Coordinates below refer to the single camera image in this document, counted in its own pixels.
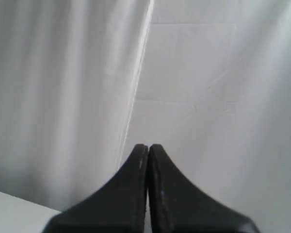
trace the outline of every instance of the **white table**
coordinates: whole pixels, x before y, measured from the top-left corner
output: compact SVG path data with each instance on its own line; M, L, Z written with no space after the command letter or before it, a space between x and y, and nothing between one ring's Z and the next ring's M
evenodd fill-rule
M47 221L59 213L0 192L0 233L40 233Z

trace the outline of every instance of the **white backdrop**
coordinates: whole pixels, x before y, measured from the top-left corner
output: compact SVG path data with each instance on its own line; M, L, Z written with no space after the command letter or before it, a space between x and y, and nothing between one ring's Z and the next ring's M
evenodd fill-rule
M156 0L124 155L136 142L291 233L291 0Z
M62 210L116 172L151 5L0 0L0 191Z

